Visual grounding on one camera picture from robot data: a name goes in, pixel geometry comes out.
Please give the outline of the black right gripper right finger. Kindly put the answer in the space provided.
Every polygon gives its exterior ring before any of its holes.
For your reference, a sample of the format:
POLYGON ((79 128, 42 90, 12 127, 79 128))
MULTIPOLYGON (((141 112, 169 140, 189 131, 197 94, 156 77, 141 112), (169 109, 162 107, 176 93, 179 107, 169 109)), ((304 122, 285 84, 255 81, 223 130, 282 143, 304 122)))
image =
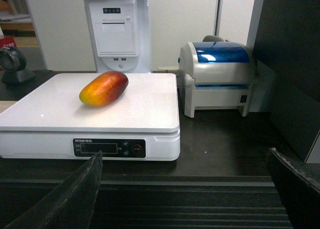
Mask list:
POLYGON ((294 229, 320 227, 320 165, 295 161, 275 148, 267 169, 294 229))

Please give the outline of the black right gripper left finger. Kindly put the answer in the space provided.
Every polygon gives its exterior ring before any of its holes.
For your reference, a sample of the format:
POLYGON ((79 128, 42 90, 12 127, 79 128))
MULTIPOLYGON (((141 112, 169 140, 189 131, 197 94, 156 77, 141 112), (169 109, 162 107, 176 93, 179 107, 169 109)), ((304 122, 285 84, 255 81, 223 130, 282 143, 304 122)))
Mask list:
POLYGON ((101 185, 99 151, 7 229, 88 229, 101 185))

